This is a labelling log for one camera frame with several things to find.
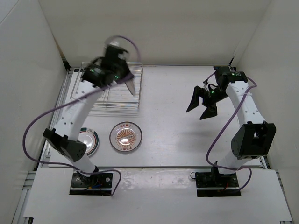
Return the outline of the orange sunburst plate front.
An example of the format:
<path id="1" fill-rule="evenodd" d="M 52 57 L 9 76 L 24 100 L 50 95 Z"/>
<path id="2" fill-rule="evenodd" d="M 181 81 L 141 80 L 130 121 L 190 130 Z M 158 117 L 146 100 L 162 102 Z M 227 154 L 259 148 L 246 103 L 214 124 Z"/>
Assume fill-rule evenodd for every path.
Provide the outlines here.
<path id="1" fill-rule="evenodd" d="M 129 121 L 115 125 L 109 134 L 109 142 L 118 153 L 128 154 L 135 151 L 142 143 L 141 128 Z"/>

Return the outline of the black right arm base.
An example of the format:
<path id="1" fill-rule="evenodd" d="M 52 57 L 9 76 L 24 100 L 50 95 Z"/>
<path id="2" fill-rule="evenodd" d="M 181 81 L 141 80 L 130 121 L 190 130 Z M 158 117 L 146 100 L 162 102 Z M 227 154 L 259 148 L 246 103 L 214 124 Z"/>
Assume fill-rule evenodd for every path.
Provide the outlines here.
<path id="1" fill-rule="evenodd" d="M 191 172 L 196 182 L 197 197 L 239 197 L 241 191 L 236 173 L 222 175 L 216 172 Z"/>

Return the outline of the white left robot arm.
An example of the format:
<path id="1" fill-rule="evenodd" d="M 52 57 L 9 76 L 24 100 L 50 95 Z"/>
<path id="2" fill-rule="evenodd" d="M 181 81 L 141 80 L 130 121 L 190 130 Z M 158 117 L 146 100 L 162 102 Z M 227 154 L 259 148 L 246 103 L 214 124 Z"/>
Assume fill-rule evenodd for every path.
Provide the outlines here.
<path id="1" fill-rule="evenodd" d="M 92 60 L 80 78 L 74 101 L 67 104 L 61 119 L 52 129 L 46 129 L 44 138 L 82 174 L 82 182 L 92 187 L 98 181 L 97 167 L 86 155 L 86 144 L 78 140 L 81 127 L 94 103 L 106 89 L 126 84 L 135 95 L 134 75 L 127 64 L 128 51 L 107 45 L 105 54 Z"/>

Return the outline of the green rimmed white plate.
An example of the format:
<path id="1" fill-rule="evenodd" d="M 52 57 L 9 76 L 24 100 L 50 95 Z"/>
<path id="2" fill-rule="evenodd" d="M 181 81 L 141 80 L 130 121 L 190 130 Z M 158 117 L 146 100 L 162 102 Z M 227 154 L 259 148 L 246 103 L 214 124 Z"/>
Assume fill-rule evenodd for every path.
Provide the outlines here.
<path id="1" fill-rule="evenodd" d="M 87 127 L 80 129 L 78 140 L 86 145 L 85 154 L 88 157 L 92 156 L 100 145 L 100 139 L 96 131 Z"/>

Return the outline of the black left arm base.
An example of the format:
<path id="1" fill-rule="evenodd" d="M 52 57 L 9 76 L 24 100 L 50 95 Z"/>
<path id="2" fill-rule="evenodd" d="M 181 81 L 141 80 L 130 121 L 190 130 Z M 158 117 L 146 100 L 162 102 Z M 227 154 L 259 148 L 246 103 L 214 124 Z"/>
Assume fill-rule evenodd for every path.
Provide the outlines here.
<path id="1" fill-rule="evenodd" d="M 79 172 L 73 172 L 69 195 L 71 196 L 111 196 L 113 171 L 86 177 Z"/>

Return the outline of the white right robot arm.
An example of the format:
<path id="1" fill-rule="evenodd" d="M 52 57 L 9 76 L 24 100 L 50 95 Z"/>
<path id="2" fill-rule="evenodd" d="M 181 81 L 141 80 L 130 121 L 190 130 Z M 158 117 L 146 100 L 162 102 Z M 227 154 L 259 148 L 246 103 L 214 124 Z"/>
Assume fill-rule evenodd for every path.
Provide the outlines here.
<path id="1" fill-rule="evenodd" d="M 215 88 L 209 87 L 207 80 L 203 88 L 195 86 L 187 111 L 202 104 L 206 109 L 200 119 L 207 119 L 217 116 L 216 104 L 225 98 L 229 98 L 234 106 L 235 112 L 229 122 L 237 117 L 240 128 L 231 140 L 231 151 L 212 164 L 216 171 L 210 174 L 211 184 L 219 187 L 226 182 L 226 175 L 235 173 L 246 162 L 268 154 L 276 127 L 258 110 L 250 93 L 256 83 L 249 85 L 251 79 L 244 72 L 221 66 L 215 68 L 213 75 L 217 83 Z"/>

